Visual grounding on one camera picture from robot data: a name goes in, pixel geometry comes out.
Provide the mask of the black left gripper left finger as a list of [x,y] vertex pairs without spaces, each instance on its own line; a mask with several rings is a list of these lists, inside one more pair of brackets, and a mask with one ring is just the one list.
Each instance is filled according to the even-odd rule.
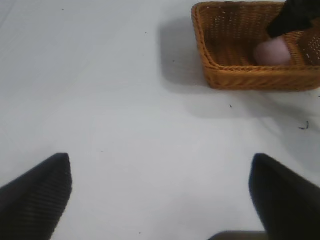
[[51,239],[72,194],[67,153],[56,153],[0,189],[2,240]]

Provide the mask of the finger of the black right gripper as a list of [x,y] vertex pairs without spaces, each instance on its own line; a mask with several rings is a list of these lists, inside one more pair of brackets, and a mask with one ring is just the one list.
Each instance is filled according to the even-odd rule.
[[291,32],[308,30],[313,27],[313,20],[319,17],[319,0],[286,0],[266,32],[274,39]]

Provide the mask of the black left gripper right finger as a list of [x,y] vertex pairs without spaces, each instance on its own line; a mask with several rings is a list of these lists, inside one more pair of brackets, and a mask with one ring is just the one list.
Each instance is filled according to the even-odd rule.
[[268,239],[320,238],[318,186],[264,153],[253,157],[248,186]]

